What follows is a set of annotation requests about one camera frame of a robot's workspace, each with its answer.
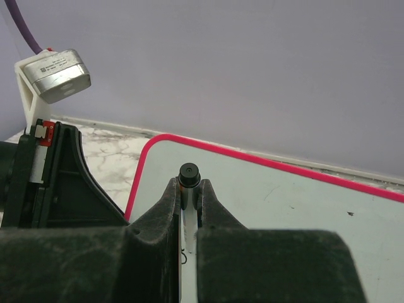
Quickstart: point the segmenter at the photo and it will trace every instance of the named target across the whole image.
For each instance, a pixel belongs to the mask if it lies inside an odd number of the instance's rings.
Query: white plastic mount
[[[18,89],[20,91],[21,99],[23,102],[25,119],[27,120],[27,128],[25,130],[26,134],[30,133],[31,126],[36,125],[37,119],[42,119],[44,121],[48,121],[51,119],[51,107],[35,92],[28,78],[25,76],[23,68],[31,62],[49,57],[53,54],[56,54],[56,52],[43,50],[39,54],[18,61],[14,65],[15,73],[17,76]]]

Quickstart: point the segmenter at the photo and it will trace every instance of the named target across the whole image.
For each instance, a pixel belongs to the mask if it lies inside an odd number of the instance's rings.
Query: purple cable
[[[30,30],[28,29],[27,24],[25,23],[24,18],[21,15],[20,9],[18,8],[17,2],[15,2],[15,0],[4,1],[6,2],[10,15],[13,18],[25,42],[34,53],[39,54],[40,52],[42,52],[42,48],[38,45],[37,41],[35,41]]]

